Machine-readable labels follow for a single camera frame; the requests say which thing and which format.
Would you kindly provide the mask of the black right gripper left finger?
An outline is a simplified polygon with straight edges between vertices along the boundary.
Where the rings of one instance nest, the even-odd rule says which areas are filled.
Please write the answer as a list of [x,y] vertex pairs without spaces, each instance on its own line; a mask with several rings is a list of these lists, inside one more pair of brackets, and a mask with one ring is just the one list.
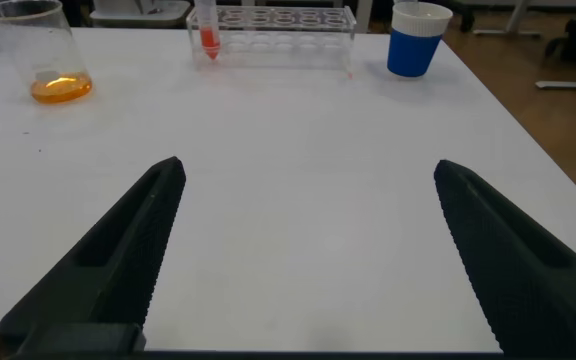
[[185,182],[176,157],[150,167],[2,318],[4,344],[36,325],[143,326]]

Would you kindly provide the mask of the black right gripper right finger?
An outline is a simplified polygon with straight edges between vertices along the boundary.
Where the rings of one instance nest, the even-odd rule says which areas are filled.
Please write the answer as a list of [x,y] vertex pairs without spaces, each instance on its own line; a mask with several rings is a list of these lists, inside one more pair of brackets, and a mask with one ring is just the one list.
[[472,170],[434,181],[471,287],[505,353],[576,353],[576,253]]

